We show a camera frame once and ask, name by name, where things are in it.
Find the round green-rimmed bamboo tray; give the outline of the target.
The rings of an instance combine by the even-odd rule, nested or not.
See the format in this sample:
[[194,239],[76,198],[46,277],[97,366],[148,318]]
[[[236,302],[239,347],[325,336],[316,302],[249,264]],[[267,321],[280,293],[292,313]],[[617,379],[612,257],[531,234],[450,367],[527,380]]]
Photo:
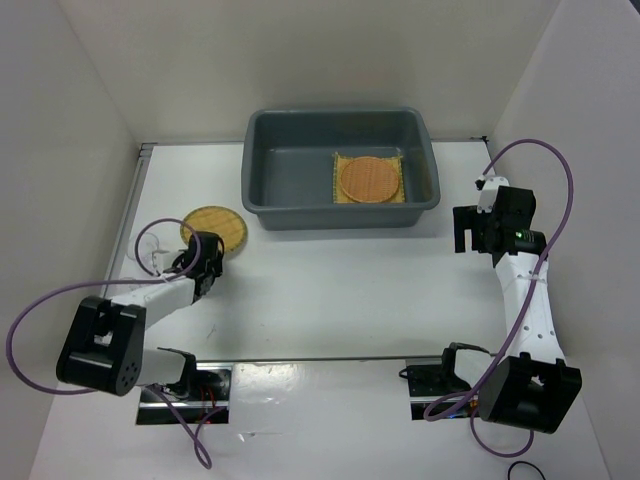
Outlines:
[[219,235],[227,252],[239,251],[248,239],[248,227],[234,210],[223,206],[204,206],[188,213],[183,221],[196,231]]

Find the clear plastic cup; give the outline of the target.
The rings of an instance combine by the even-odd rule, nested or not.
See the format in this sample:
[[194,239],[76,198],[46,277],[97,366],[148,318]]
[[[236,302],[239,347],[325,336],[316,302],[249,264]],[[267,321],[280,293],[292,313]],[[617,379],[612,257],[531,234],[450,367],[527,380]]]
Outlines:
[[151,270],[154,267],[154,257],[163,252],[159,238],[154,233],[146,232],[139,242],[137,242],[136,235],[129,239],[126,257],[137,264],[141,263],[145,268]]

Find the round orange woven tray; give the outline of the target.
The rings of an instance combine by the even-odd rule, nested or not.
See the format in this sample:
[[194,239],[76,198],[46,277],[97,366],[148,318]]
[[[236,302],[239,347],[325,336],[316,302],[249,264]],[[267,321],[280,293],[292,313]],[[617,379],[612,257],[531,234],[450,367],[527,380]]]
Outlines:
[[338,185],[356,203],[384,203],[398,192],[400,176],[389,160],[357,157],[346,161]]

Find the rectangular bamboo mat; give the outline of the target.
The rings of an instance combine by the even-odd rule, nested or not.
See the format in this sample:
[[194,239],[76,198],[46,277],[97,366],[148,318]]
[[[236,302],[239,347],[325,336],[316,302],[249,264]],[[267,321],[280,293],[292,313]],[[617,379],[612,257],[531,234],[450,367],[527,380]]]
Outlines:
[[[358,156],[358,157],[376,157],[376,156]],[[342,155],[338,152],[333,154],[333,202],[336,204],[385,204],[385,203],[404,203],[405,202],[405,191],[404,191],[404,180],[403,180],[403,171],[402,171],[402,155],[395,155],[391,157],[376,157],[385,160],[389,160],[395,167],[397,173],[400,176],[400,188],[398,192],[387,202],[384,203],[356,203],[349,199],[340,189],[338,185],[338,175],[342,170],[342,167],[346,163],[347,160],[357,158],[357,157],[349,157],[346,155]]]

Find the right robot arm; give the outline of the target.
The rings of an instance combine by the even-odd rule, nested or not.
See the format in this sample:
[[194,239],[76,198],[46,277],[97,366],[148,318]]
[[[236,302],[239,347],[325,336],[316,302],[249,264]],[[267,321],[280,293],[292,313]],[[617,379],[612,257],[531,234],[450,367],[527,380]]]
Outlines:
[[438,381],[450,393],[477,386],[485,421],[551,434],[576,399],[582,377],[567,366],[555,335],[543,257],[547,242],[531,228],[536,199],[503,177],[476,185],[478,204],[453,210],[455,250],[490,255],[506,325],[515,336],[494,369],[486,349],[451,344],[443,352]]

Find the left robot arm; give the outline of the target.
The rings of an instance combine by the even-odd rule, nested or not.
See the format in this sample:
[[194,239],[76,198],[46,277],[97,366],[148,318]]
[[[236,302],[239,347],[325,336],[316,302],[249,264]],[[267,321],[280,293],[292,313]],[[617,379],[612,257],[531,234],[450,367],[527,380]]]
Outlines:
[[223,257],[222,238],[198,231],[177,259],[180,269],[194,266],[187,275],[163,276],[158,284],[110,299],[83,299],[57,361],[57,379],[116,396],[154,384],[176,399],[193,396],[199,387],[196,357],[172,348],[146,349],[145,331],[204,297],[222,275]]

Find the grey plastic bin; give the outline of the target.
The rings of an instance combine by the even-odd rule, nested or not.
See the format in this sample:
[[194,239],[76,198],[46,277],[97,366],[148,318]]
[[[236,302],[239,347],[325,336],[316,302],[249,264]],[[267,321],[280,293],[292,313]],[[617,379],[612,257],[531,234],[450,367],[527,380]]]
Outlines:
[[[336,157],[396,157],[400,203],[342,203]],[[440,202],[438,167],[421,114],[409,107],[260,110],[241,168],[246,210],[271,231],[401,228]]]

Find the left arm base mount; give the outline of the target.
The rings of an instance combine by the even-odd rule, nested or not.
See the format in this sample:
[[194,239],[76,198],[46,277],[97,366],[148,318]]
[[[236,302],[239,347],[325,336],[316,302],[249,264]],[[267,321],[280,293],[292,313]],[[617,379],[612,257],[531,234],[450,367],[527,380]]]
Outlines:
[[[207,424],[228,424],[233,364],[198,362],[196,368],[195,380],[189,388],[178,384],[160,384],[157,389],[189,425],[197,425],[202,420]],[[178,420],[153,389],[144,387],[138,403],[136,424],[172,425],[178,424]]]

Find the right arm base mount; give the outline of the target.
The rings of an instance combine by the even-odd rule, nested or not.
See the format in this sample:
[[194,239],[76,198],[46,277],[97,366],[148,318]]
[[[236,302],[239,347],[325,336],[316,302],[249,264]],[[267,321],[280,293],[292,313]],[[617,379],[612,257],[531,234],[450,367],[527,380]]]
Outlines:
[[470,389],[467,382],[444,372],[439,357],[407,360],[398,376],[408,387],[413,421],[423,420],[426,408],[438,398],[452,393],[465,393]]

